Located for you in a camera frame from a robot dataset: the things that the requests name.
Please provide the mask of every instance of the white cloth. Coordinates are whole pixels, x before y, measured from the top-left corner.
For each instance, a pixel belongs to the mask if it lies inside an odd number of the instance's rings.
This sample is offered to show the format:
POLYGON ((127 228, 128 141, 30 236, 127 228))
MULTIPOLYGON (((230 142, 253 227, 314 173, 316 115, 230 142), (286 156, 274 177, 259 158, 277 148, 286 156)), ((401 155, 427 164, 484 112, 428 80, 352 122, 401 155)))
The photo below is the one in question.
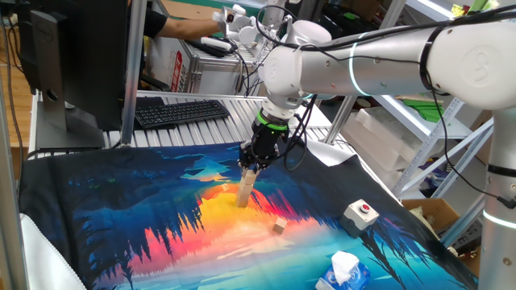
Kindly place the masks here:
POLYGON ((352 277, 350 273, 358 263, 359 260, 356 256, 343 251, 337 251, 333 256, 331 256, 331 266, 333 266, 335 279, 337 280, 337 283, 339 283, 339 286, 352 277))
POLYGON ((337 146, 334 147, 326 143, 309 139, 307 140, 306 146, 308 147, 308 150, 317 157, 317 159, 328 167, 339 165, 348 160, 351 156, 355 155, 354 152, 346 147, 344 149, 340 149, 337 146))
POLYGON ((65 258, 25 214, 20 214, 25 264, 31 290, 86 290, 65 258))

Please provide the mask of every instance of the person's arm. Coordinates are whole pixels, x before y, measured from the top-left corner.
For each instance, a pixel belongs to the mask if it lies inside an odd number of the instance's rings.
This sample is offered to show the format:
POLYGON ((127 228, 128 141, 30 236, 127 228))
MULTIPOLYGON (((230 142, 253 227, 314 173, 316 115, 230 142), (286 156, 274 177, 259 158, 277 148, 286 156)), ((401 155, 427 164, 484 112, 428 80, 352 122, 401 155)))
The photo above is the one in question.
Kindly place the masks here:
POLYGON ((157 36, 177 39, 198 39, 219 32, 218 23, 213 20, 167 19, 157 36))

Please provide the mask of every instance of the red button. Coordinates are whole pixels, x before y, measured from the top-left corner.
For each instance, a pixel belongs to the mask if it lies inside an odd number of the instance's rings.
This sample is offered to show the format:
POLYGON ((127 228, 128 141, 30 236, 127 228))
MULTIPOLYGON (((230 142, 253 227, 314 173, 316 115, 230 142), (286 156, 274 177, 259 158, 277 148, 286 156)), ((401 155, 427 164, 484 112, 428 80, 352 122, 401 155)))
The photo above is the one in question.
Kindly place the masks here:
POLYGON ((371 208, 369 207, 369 205, 362 205, 362 206, 360 207, 360 211, 361 211, 362 213, 369 213, 369 210, 370 210, 370 209, 371 209, 371 208))

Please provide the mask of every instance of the person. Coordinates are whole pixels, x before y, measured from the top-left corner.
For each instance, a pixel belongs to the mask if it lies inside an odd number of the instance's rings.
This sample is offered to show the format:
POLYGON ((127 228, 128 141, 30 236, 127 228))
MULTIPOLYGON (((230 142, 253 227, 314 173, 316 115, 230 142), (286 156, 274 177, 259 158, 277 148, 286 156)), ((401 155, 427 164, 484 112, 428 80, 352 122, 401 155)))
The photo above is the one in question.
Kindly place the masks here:
POLYGON ((219 32, 218 23, 206 20, 176 20, 147 8, 144 35, 150 38, 169 37, 184 40, 198 39, 219 32))

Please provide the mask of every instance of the black keyboard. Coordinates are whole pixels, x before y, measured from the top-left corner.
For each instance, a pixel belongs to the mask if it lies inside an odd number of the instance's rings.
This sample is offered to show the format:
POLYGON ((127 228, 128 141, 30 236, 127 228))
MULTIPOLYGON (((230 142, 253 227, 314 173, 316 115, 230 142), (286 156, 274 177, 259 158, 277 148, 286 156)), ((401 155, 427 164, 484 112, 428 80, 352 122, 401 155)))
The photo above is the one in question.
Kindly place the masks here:
POLYGON ((193 101, 182 104, 136 108, 136 120, 144 129, 229 116, 220 101, 193 101))

